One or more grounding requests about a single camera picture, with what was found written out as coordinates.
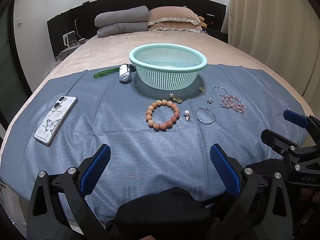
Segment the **curtain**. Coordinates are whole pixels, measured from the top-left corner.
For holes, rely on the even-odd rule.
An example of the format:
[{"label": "curtain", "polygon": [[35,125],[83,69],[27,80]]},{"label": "curtain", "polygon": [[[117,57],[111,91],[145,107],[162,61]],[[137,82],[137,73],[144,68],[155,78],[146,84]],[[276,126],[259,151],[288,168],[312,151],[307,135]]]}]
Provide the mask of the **curtain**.
[{"label": "curtain", "polygon": [[307,0],[230,0],[228,43],[282,76],[320,117],[320,20]]}]

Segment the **blue cloth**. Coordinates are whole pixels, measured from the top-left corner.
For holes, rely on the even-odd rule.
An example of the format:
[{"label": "blue cloth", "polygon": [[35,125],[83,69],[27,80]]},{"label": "blue cloth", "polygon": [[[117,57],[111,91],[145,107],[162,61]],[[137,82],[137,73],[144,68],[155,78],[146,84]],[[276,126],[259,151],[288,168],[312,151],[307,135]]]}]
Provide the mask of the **blue cloth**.
[{"label": "blue cloth", "polygon": [[[266,128],[298,144],[307,136],[304,129],[282,116],[286,109],[304,114],[301,105],[262,70],[208,65],[191,86],[174,92],[184,101],[178,105],[180,119],[166,132],[149,128],[145,111],[156,99],[169,99],[170,92],[148,87],[137,73],[129,84],[121,84],[117,74],[95,80],[93,74],[98,71],[48,81],[15,121],[2,156],[1,179],[20,196],[30,199],[39,171],[63,173],[106,143],[111,148],[111,160],[93,193],[85,198],[105,224],[120,205],[171,187],[181,187],[199,201],[221,194],[225,187],[209,155],[214,143],[244,167],[280,158],[261,142],[261,132]],[[206,95],[201,94],[200,86]],[[219,108],[221,97],[212,92],[214,86],[239,97],[247,105],[246,112]],[[52,145],[46,147],[33,135],[52,105],[64,95],[78,97],[79,101]],[[209,97],[214,100],[211,105],[207,103]],[[215,123],[197,121],[195,113],[201,107],[215,112]],[[190,111],[191,122],[183,117],[184,110]],[[200,110],[198,114],[205,122],[212,120],[210,112]],[[170,116],[172,110],[162,106],[155,110],[153,119],[162,123]],[[61,201],[67,217],[73,220],[64,195]]]}]

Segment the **mint green basket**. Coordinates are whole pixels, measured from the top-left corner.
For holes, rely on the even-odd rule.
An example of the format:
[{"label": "mint green basket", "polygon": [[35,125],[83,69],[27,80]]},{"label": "mint green basket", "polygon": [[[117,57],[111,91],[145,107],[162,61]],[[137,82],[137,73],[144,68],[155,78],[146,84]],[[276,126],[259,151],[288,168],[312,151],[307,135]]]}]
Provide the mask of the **mint green basket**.
[{"label": "mint green basket", "polygon": [[186,88],[207,66],[206,57],[199,51],[167,43],[136,47],[129,59],[145,84],[161,90]]}]

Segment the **pink pillow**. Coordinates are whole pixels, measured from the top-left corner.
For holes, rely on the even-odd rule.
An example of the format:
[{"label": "pink pillow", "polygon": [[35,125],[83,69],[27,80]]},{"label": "pink pillow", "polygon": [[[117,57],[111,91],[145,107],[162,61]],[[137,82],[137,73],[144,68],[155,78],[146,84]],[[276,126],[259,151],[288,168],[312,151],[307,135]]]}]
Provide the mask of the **pink pillow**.
[{"label": "pink pillow", "polygon": [[163,6],[149,11],[147,25],[153,25],[159,22],[191,22],[198,25],[200,20],[198,16],[188,8],[176,6]]},{"label": "pink pillow", "polygon": [[160,22],[149,26],[150,31],[187,31],[187,32],[201,32],[200,25],[193,25],[188,22]]}]

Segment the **glass door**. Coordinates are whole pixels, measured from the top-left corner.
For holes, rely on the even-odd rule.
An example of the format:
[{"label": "glass door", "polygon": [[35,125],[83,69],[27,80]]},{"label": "glass door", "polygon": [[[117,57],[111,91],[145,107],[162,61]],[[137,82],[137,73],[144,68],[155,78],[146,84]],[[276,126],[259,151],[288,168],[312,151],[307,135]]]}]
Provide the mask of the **glass door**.
[{"label": "glass door", "polygon": [[31,95],[30,88],[26,88],[21,80],[21,75],[24,77],[22,69],[19,71],[16,66],[19,60],[17,53],[12,53],[14,36],[11,33],[13,30],[10,28],[10,22],[13,21],[13,3],[14,1],[0,18],[0,123],[6,130]]}]

